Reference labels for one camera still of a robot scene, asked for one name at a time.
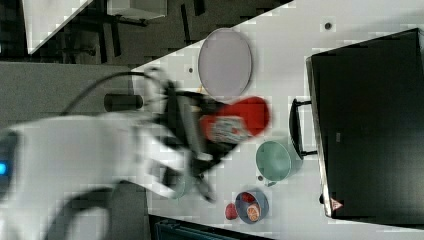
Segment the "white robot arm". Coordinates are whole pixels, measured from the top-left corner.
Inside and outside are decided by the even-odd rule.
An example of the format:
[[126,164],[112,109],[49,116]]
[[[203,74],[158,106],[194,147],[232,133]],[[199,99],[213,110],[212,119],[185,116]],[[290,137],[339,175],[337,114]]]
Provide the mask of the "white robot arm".
[[179,198],[234,146],[198,120],[223,108],[172,86],[133,109],[68,115],[1,132],[1,240],[151,240],[147,194]]

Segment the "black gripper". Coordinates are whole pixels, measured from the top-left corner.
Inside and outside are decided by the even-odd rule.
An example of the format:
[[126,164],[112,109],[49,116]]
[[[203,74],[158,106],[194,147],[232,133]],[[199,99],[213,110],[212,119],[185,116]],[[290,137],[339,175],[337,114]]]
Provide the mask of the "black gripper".
[[195,187],[204,200],[214,203],[216,201],[215,191],[201,175],[218,165],[224,157],[237,147],[237,144],[211,141],[205,143],[198,117],[193,110],[202,115],[213,114],[224,107],[225,103],[208,95],[195,93],[192,96],[192,110],[191,99],[184,93],[178,93],[176,85],[171,81],[165,83],[164,93],[167,96],[165,109],[167,110],[168,125],[186,147],[186,156],[184,157],[185,188],[190,190]]

